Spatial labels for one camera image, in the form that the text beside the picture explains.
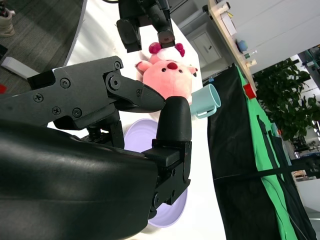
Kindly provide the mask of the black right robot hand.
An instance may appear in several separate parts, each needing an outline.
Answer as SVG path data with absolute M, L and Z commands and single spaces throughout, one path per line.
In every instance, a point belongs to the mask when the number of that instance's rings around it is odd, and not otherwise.
M 190 185 L 188 101 L 121 75 L 117 56 L 0 97 L 0 237 L 120 240 Z

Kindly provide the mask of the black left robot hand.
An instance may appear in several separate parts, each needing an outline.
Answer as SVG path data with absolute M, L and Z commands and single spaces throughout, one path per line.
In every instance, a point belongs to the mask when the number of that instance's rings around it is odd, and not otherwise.
M 170 6 L 166 0 L 119 0 L 120 19 L 116 22 L 121 41 L 128 53 L 142 49 L 140 28 L 152 25 L 163 48 L 176 45 Z

